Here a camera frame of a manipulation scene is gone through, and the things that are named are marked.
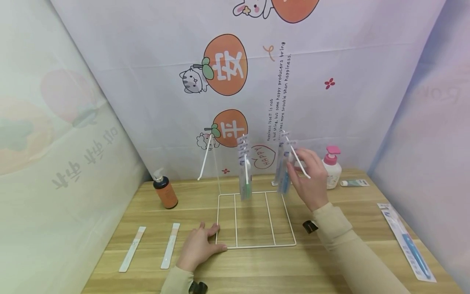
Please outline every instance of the orange pump bottle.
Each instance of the orange pump bottle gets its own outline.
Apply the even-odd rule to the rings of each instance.
[[[172,209],[178,204],[178,198],[173,190],[170,180],[162,175],[163,169],[159,169],[153,173],[153,187],[157,191],[163,206],[166,209]]]

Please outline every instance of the chinese character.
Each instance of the chinese character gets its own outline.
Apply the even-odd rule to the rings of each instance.
[[[59,183],[59,182],[56,181],[56,180],[52,180],[52,183],[54,183],[54,184],[57,186],[56,190],[59,189],[59,188],[62,188],[62,187],[67,188],[67,187],[69,186],[69,184],[68,184],[67,181],[65,180],[65,175],[63,175],[63,174],[61,174],[61,173],[57,173],[57,174],[55,174],[55,175],[57,176],[57,178],[58,178],[59,181],[60,181],[60,183]]]
[[[114,137],[118,134],[118,130],[115,127],[113,127],[110,131],[106,130],[104,132],[105,134],[103,135],[103,138],[105,138],[106,141],[108,141],[108,145],[113,144]]]
[[[226,137],[232,137],[233,135],[234,138],[238,138],[238,132],[243,132],[245,129],[244,128],[237,128],[236,127],[236,120],[233,120],[232,121],[232,124],[224,124],[223,122],[220,123],[220,128],[222,129],[222,136],[224,138]]]
[[[103,145],[100,142],[97,142],[95,140],[93,140],[93,143],[94,143],[94,146],[92,147],[93,153],[96,156],[99,156],[100,159],[102,159],[103,158]],[[91,164],[91,163],[95,164],[96,159],[94,158],[91,150],[87,148],[86,152],[88,155],[84,155],[84,157],[88,160],[88,164]]]
[[[73,179],[75,177],[77,177],[75,179],[75,181],[78,181],[78,179],[80,178],[79,174],[81,174],[82,172],[80,171],[80,164],[78,163],[72,163],[71,161],[69,161],[69,166],[70,168],[72,169],[72,171],[70,171],[69,169],[66,169],[65,172],[67,173],[67,176],[70,178],[70,179]]]
[[[225,59],[225,66],[220,65],[220,59]],[[217,71],[218,80],[230,80],[232,76],[236,76],[236,72],[240,73],[240,78],[243,79],[243,70],[240,66],[240,59],[242,58],[242,53],[238,52],[236,58],[230,56],[228,51],[225,51],[224,54],[216,53],[215,54],[215,65],[212,66],[212,69]]]

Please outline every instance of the white pump bottle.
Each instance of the white pump bottle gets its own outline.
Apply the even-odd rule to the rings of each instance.
[[[329,190],[334,189],[339,182],[342,168],[338,163],[338,157],[336,155],[341,154],[341,151],[338,146],[328,146],[326,150],[328,151],[328,154],[325,155],[322,162],[328,172],[326,188]]]

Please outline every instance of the person's left hand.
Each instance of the person's left hand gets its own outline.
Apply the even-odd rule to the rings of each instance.
[[[212,255],[227,251],[225,244],[210,244],[207,240],[219,231],[220,226],[213,224],[210,229],[205,229],[205,223],[201,222],[199,229],[193,229],[184,242],[180,258],[176,266],[182,270],[194,272],[199,264],[205,262]]]

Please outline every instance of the lotion bottle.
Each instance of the lotion bottle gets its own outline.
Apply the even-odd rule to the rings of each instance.
[[[153,173],[153,187],[157,191],[163,206],[166,209],[172,209],[178,204],[178,198],[170,184],[170,180],[166,176],[163,176],[162,171],[163,169],[161,168]]]
[[[326,150],[328,153],[325,155],[322,162],[328,172],[326,188],[329,190],[334,189],[339,182],[342,169],[338,163],[338,157],[336,155],[341,154],[341,151],[338,146],[328,146]]]

